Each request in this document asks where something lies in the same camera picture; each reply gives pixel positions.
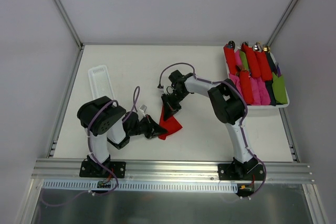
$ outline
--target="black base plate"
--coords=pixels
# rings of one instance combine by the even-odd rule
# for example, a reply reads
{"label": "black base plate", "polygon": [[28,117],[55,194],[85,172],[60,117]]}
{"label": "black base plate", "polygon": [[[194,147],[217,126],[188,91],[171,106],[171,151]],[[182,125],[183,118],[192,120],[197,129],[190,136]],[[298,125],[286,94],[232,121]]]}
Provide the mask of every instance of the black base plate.
{"label": "black base plate", "polygon": [[218,165],[218,176],[219,180],[253,180],[253,175],[255,181],[263,181],[265,178],[264,168],[262,165],[257,165],[248,174],[244,175],[243,178],[239,178],[236,174],[226,174],[230,165],[233,164],[219,164]]}
{"label": "black base plate", "polygon": [[[126,162],[109,161],[104,163],[104,166],[113,171],[117,178],[125,178]],[[80,166],[79,177],[81,178],[107,178],[108,176],[109,173],[105,169],[96,169],[87,159]]]}

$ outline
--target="white basket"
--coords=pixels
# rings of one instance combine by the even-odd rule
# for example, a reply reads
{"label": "white basket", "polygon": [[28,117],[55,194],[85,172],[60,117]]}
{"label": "white basket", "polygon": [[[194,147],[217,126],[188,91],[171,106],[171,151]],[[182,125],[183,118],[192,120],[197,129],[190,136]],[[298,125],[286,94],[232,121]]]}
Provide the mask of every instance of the white basket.
{"label": "white basket", "polygon": [[111,100],[116,99],[111,85],[107,66],[100,65],[89,69],[89,81],[93,99],[107,96]]}
{"label": "white basket", "polygon": [[[270,54],[271,54],[273,62],[276,62],[275,58],[274,58],[274,55],[272,53],[270,53]],[[225,65],[226,65],[227,75],[229,76],[230,71],[229,71],[229,66],[227,65],[226,61],[225,61]],[[288,102],[287,104],[280,104],[280,105],[275,105],[275,106],[272,106],[272,105],[248,105],[248,109],[249,110],[272,110],[272,109],[285,108],[289,105],[289,98],[288,98],[287,90],[286,90],[286,97],[287,97],[287,102]]]}

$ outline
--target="rolled napkin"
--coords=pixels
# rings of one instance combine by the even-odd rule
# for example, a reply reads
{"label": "rolled napkin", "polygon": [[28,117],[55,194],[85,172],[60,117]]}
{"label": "rolled napkin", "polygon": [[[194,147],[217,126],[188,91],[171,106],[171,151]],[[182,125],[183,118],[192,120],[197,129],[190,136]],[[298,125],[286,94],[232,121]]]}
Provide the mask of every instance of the rolled napkin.
{"label": "rolled napkin", "polygon": [[253,104],[254,99],[248,71],[239,72],[239,81],[245,102],[247,104]]}
{"label": "rolled napkin", "polygon": [[266,55],[266,58],[267,58],[268,65],[271,69],[271,72],[276,72],[277,68],[275,67],[275,64],[274,64],[274,61],[272,59],[271,53],[265,52],[265,55]]}
{"label": "rolled napkin", "polygon": [[277,105],[277,101],[275,100],[274,93],[273,93],[273,81],[265,81],[265,86],[267,89],[267,93],[269,95],[269,98],[271,100],[270,105],[275,106]]}
{"label": "rolled napkin", "polygon": [[243,63],[240,59],[240,53],[239,52],[240,52],[240,50],[235,51],[235,59],[236,59],[236,64],[238,66],[241,66],[241,65],[243,65]]}
{"label": "rolled napkin", "polygon": [[242,89],[240,87],[240,80],[239,80],[239,77],[238,76],[234,76],[233,74],[230,74],[229,73],[229,78],[231,79],[231,81],[233,81],[233,83],[236,85],[239,93],[243,96],[243,93],[242,93]]}
{"label": "rolled napkin", "polygon": [[225,55],[226,63],[229,67],[229,72],[235,76],[238,71],[235,51],[233,50],[233,48],[228,47],[228,44],[226,44],[224,47],[224,55]]}
{"label": "rolled napkin", "polygon": [[244,68],[248,71],[249,68],[248,68],[246,54],[243,51],[239,50],[239,56],[240,56],[240,59],[241,59],[241,62],[243,64]]}
{"label": "rolled napkin", "polygon": [[282,104],[287,104],[287,95],[286,95],[286,88],[285,88],[285,80],[283,76],[277,77],[275,73],[273,74],[273,92],[275,100]]}
{"label": "rolled napkin", "polygon": [[257,79],[254,79],[251,77],[250,82],[251,82],[251,88],[252,88],[252,94],[253,94],[253,100],[254,100],[252,105],[261,105]]}
{"label": "rolled napkin", "polygon": [[267,57],[264,51],[262,52],[254,52],[259,64],[259,69],[261,73],[261,78],[263,81],[272,80],[272,72],[271,68],[268,64]]}
{"label": "rolled napkin", "polygon": [[261,105],[270,105],[271,99],[270,99],[269,94],[267,92],[266,85],[262,81],[261,77],[257,78],[257,83],[258,83]]}
{"label": "rolled napkin", "polygon": [[245,44],[242,44],[242,51],[246,54],[251,76],[253,78],[259,78],[261,76],[261,72],[254,51],[252,50],[252,48],[246,46]]}

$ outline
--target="glass panel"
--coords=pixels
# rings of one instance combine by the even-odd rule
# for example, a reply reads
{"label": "glass panel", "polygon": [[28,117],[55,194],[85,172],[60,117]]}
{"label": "glass panel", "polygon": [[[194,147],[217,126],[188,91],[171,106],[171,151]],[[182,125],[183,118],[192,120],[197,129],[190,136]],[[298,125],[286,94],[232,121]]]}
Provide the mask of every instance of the glass panel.
{"label": "glass panel", "polygon": [[[44,190],[50,204],[70,200],[80,191]],[[41,209],[40,224],[205,224],[312,223],[301,185],[266,184],[252,200],[233,194],[115,191],[108,196],[83,194],[61,207]],[[36,211],[33,223],[38,223]]]}

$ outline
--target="white table surface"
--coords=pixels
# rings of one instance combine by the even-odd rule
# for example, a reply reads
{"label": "white table surface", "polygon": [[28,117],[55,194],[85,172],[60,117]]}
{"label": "white table surface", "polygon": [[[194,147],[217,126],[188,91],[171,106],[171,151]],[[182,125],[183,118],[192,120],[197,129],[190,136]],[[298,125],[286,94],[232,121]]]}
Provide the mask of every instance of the white table surface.
{"label": "white table surface", "polygon": [[[119,104],[132,107],[134,88],[141,93],[138,106],[145,104],[147,114],[159,122],[162,108],[161,91],[157,88],[161,71],[176,62],[188,62],[196,74],[210,80],[226,79],[222,47],[206,46],[85,46],[71,93],[54,157],[85,158],[87,138],[77,119],[78,109],[92,100],[88,70],[106,65]],[[163,75],[163,84],[175,69],[191,72],[188,66],[176,66]],[[117,150],[109,144],[111,158],[181,161],[231,161],[233,147],[226,130],[214,114],[210,100],[201,95],[188,95],[175,118],[183,128],[165,141],[131,137],[130,143]],[[259,158],[268,162],[292,162],[285,130],[278,110],[249,111],[246,119],[248,136]]]}

